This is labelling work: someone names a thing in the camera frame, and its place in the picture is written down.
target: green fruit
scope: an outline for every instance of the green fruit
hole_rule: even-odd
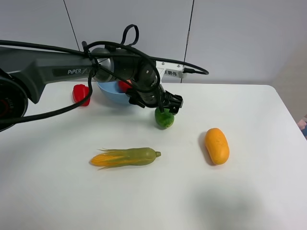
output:
[[[171,127],[174,122],[174,115],[169,112],[169,109],[164,109],[164,113],[161,113],[159,108],[154,111],[154,117],[156,123],[162,128]]]

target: piper logo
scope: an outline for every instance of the piper logo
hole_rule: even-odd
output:
[[[69,69],[67,75],[81,73],[81,69]]]

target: red object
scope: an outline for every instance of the red object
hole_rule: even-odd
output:
[[[80,85],[75,85],[73,87],[73,91],[72,91],[72,97],[73,100],[77,103],[79,101],[81,101],[82,99],[84,99],[89,92],[89,88],[83,84]],[[84,102],[81,106],[88,106],[90,103],[91,98],[89,98],[86,102]]]
[[[132,87],[129,86],[127,83],[125,83],[124,81],[119,81],[118,82],[118,86],[120,88],[120,90],[122,90],[124,93],[127,92],[127,89],[131,89]]]

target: green vegetable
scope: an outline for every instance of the green vegetable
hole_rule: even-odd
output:
[[[126,165],[147,165],[152,163],[157,157],[161,156],[151,148],[139,149],[105,149],[91,159],[94,166],[119,167]]]
[[[161,113],[159,108],[156,108],[154,111],[154,117],[156,123],[162,128],[171,127],[175,117],[169,112],[169,109],[164,109],[164,113]]]

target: blue bowl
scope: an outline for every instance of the blue bowl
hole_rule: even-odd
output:
[[[130,105],[129,97],[120,90],[117,81],[105,83],[97,82],[97,84],[104,95],[111,101],[117,104]]]

